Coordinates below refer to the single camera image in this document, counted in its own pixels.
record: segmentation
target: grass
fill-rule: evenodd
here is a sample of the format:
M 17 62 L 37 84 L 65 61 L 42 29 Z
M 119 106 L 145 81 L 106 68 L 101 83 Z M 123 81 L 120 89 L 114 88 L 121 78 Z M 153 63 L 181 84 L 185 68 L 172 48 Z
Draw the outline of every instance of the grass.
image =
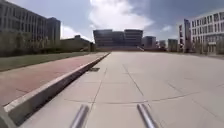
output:
M 44 62 L 60 60 L 75 56 L 83 56 L 89 52 L 73 52 L 60 54 L 25 55 L 17 57 L 0 57 L 0 72 Z

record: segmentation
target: sky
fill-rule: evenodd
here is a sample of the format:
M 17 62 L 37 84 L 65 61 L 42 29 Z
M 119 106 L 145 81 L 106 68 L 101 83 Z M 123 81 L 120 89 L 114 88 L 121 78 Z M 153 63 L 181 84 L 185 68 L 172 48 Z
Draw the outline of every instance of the sky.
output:
M 224 0 L 8 0 L 45 17 L 61 21 L 61 38 L 92 30 L 143 29 L 157 40 L 177 38 L 176 24 L 184 18 L 224 8 Z

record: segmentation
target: paved plaza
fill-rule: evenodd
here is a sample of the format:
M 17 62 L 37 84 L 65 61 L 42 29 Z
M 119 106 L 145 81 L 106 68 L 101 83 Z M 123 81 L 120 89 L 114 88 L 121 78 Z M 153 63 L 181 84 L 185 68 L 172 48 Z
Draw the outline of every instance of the paved plaza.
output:
M 90 54 L 0 72 L 0 105 L 7 105 L 47 82 L 105 54 Z
M 85 128 L 145 128 L 147 105 L 159 128 L 224 128 L 224 60 L 150 52 L 112 52 L 20 128 L 69 128 L 81 104 Z

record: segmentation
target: building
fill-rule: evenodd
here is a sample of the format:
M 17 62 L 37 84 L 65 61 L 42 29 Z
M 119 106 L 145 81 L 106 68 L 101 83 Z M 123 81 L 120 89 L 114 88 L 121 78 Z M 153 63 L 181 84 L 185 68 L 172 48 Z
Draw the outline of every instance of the building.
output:
M 159 40 L 157 45 L 158 45 L 159 49 L 165 49 L 166 48 L 166 41 L 165 40 Z
M 124 30 L 125 46 L 141 46 L 143 31 L 137 29 Z
M 124 32 L 123 31 L 114 31 L 113 32 L 113 42 L 114 42 L 114 45 L 124 46 L 125 45 Z
M 0 1 L 0 32 L 22 33 L 30 41 L 60 41 L 60 21 L 45 18 L 6 0 Z
M 123 31 L 113 31 L 112 29 L 94 30 L 94 40 L 97 47 L 102 46 L 140 46 L 143 31 L 126 29 Z
M 216 52 L 217 42 L 224 40 L 224 9 L 202 14 L 189 19 L 188 22 L 186 26 L 183 26 L 183 29 L 190 30 L 191 33 L 189 35 L 191 36 L 190 39 L 193 46 L 196 47 L 196 43 L 199 43 L 202 45 L 202 49 L 208 46 L 208 49 L 203 50 Z
M 168 52 L 177 52 L 177 48 L 178 48 L 178 40 L 177 39 L 168 39 L 166 44 L 167 44 Z
M 184 19 L 178 24 L 178 51 L 189 52 L 191 50 L 190 21 Z
M 154 36 L 145 36 L 142 38 L 142 45 L 144 48 L 156 48 L 156 37 Z
M 97 47 L 113 46 L 114 44 L 112 29 L 94 30 L 93 36 Z

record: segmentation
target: metal bar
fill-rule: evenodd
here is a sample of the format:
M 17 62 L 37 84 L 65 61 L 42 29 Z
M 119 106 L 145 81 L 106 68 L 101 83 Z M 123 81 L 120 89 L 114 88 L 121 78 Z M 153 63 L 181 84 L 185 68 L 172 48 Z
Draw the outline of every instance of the metal bar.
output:
M 144 104 L 138 104 L 137 105 L 138 111 L 146 125 L 147 128 L 157 128 L 155 126 L 155 123 L 147 109 L 147 107 Z
M 78 113 L 76 114 L 75 119 L 73 120 L 70 128 L 81 128 L 88 111 L 89 107 L 87 105 L 82 105 Z

